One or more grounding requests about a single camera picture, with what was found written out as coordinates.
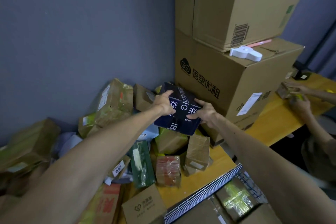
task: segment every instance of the forearm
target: forearm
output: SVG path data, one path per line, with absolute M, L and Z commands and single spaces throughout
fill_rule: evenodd
M 314 141 L 326 152 L 326 145 L 330 140 L 334 140 L 332 136 L 322 128 L 314 115 L 309 112 L 301 117 L 306 123 L 310 133 L 313 135 Z
M 294 165 L 216 114 L 213 124 L 283 223 L 333 223 L 334 205 Z
M 323 90 L 313 90 L 310 89 L 308 95 L 311 95 L 313 97 L 320 98 L 328 103 L 331 103 L 333 105 L 336 105 L 336 94 L 326 92 Z
M 4 223 L 74 223 L 112 165 L 160 111 L 160 107 L 153 107 L 83 140 L 44 173 L 38 186 L 4 217 Z

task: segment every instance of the black box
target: black box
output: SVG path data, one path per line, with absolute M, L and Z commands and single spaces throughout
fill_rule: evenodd
M 197 110 L 202 109 L 202 107 L 199 107 L 195 102 L 195 96 L 193 94 L 181 87 L 165 82 L 161 87 L 160 94 L 167 90 L 174 91 L 174 93 L 169 96 L 169 100 L 170 105 L 176 112 L 174 114 L 161 116 L 154 122 L 154 125 L 192 136 L 198 128 L 201 119 L 190 120 L 186 115 L 195 113 Z

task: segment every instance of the person's hand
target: person's hand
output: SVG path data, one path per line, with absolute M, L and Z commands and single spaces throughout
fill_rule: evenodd
M 283 84 L 286 85 L 287 87 L 296 89 L 296 91 L 293 92 L 293 94 L 310 95 L 312 92 L 312 89 L 297 82 L 283 82 Z
M 310 102 L 305 95 L 293 95 L 289 99 L 289 104 L 293 111 L 296 112 L 301 119 L 305 120 L 307 117 L 312 115 L 312 111 L 310 109 Z
M 160 115 L 170 115 L 176 112 L 176 110 L 170 105 L 170 101 L 169 101 L 169 96 L 173 93 L 172 90 L 167 90 L 165 93 L 161 94 L 161 95 L 156 95 L 153 105 L 153 108 L 157 108 L 160 107 L 161 111 L 160 111 Z
M 197 112 L 195 112 L 193 114 L 188 114 L 187 118 L 191 119 L 191 120 L 201 118 L 202 123 L 206 123 L 208 125 L 208 127 L 213 128 L 214 125 L 212 123 L 212 118 L 216 114 L 216 110 L 213 108 L 211 103 L 204 102 L 204 101 L 199 100 L 197 98 L 195 98 L 195 101 L 198 104 L 202 105 L 203 108 L 198 110 Z

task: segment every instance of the pink pen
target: pink pen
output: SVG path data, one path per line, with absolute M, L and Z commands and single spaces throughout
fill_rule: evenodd
M 271 41 L 272 41 L 272 39 L 268 39 L 268 40 L 257 42 L 257 43 L 254 43 L 254 44 L 249 44 L 249 45 L 247 45 L 247 47 L 251 47 L 252 48 L 252 47 L 256 47 L 258 45 L 269 43 Z

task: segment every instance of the barcode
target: barcode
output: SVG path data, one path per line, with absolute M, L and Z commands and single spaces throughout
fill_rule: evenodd
M 231 47 L 242 45 L 244 39 L 246 38 L 248 30 L 249 30 L 248 23 L 236 26 L 233 31 Z

